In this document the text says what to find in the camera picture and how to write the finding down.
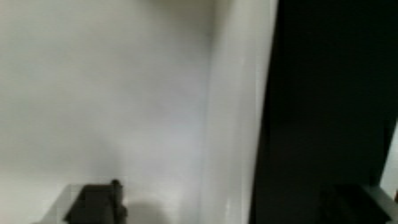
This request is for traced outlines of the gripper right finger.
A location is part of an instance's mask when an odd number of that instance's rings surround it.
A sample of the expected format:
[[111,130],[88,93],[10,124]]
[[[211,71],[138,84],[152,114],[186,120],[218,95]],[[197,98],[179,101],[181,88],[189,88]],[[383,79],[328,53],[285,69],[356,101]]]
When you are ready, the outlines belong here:
[[378,186],[324,186],[319,191],[317,224],[398,224],[398,200]]

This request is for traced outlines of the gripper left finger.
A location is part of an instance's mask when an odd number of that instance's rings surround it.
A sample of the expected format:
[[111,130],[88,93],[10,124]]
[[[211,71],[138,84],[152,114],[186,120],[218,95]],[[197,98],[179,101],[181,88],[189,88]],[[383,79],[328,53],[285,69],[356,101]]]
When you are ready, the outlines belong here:
[[63,216],[67,224],[125,224],[127,209],[122,205],[122,184],[83,186],[69,211]]

